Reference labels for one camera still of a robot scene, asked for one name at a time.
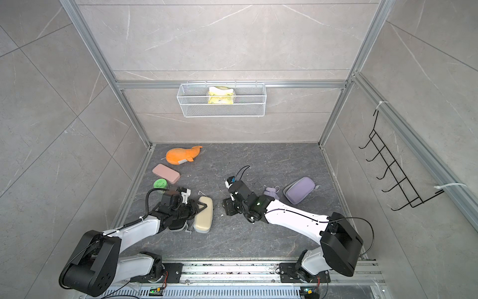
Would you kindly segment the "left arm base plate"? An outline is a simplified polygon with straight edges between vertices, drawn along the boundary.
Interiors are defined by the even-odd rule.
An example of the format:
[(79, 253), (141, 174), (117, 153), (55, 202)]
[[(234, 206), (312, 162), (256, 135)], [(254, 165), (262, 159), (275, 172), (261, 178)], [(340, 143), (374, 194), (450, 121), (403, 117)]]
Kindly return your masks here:
[(143, 275), (141, 280), (149, 283), (179, 283), (182, 275), (184, 264), (182, 263), (166, 263), (154, 265), (149, 274)]

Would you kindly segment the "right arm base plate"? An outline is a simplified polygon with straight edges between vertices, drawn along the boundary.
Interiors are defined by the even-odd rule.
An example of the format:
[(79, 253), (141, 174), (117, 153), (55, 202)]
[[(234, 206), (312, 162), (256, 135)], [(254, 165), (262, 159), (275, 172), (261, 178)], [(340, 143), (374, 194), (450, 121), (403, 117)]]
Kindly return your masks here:
[(330, 283), (331, 278), (328, 271), (322, 271), (317, 275), (311, 275), (302, 268), (297, 268), (294, 263), (280, 263), (275, 270), (280, 276), (281, 283)]

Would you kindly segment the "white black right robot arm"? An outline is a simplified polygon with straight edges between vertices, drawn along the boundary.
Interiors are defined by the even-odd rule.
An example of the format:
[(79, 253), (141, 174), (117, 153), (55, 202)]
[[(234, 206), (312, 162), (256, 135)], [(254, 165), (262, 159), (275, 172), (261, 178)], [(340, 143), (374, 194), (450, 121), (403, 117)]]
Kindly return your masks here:
[(293, 278), (311, 282), (329, 270), (346, 277), (354, 275), (363, 239), (342, 214), (313, 214), (265, 194), (258, 196), (234, 176), (226, 180), (225, 186), (230, 194), (223, 200), (228, 216), (241, 214), (249, 223), (279, 225), (318, 244), (318, 248), (301, 253), (292, 270)]

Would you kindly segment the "white zippered umbrella sleeve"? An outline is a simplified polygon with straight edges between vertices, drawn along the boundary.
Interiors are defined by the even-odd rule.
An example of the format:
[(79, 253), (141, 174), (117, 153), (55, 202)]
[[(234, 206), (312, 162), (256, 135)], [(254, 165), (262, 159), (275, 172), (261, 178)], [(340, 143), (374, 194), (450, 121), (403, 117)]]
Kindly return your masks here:
[(211, 198), (206, 196), (200, 197), (199, 201), (207, 204), (207, 208), (195, 216), (193, 228), (198, 233), (206, 234), (212, 226), (214, 203)]

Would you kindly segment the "purple umbrella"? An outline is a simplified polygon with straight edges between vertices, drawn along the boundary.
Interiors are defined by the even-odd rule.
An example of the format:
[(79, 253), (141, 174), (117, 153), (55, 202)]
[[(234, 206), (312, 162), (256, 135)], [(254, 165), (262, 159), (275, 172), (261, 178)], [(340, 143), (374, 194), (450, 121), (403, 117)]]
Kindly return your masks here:
[(266, 187), (264, 192), (263, 192), (263, 194), (265, 196), (269, 196), (271, 198), (274, 198), (275, 200), (280, 200), (279, 193), (280, 193), (280, 187), (279, 186)]

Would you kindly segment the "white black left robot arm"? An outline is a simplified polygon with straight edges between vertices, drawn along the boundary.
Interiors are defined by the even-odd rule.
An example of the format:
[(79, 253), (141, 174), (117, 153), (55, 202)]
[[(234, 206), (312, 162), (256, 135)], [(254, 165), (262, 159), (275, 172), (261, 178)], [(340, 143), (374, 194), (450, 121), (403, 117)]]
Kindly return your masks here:
[(206, 216), (212, 219), (212, 200), (190, 199), (190, 190), (151, 189), (146, 193), (145, 212), (137, 220), (103, 232), (90, 230), (80, 239), (59, 275), (59, 286), (89, 296), (104, 294), (111, 284), (167, 281), (163, 258), (151, 252), (122, 257), (136, 243), (166, 229), (183, 230), (188, 222)]

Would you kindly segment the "purple zippered umbrella sleeve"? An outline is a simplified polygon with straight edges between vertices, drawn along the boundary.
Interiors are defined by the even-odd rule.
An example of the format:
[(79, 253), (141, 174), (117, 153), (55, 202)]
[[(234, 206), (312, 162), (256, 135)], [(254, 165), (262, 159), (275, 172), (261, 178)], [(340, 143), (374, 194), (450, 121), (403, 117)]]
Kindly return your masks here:
[(283, 194), (291, 204), (299, 204), (310, 193), (320, 187), (321, 185), (316, 184), (310, 177), (305, 176), (285, 187)]

